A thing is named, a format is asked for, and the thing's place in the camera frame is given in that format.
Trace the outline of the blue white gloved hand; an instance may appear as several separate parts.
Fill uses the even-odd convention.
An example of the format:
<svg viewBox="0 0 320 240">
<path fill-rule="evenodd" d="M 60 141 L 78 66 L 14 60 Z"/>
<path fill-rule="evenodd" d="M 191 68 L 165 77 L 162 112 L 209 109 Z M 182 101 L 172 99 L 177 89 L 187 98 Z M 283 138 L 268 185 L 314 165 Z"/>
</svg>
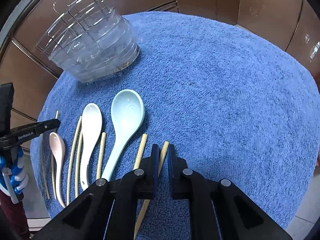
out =
<svg viewBox="0 0 320 240">
<path fill-rule="evenodd" d="M 22 146 L 11 149 L 10 153 L 14 153 L 16 157 L 11 167 L 1 156 L 1 192 L 8 196 L 13 204 L 17 204 L 24 197 L 22 191 L 27 186 L 29 177 L 25 172 Z"/>
</svg>

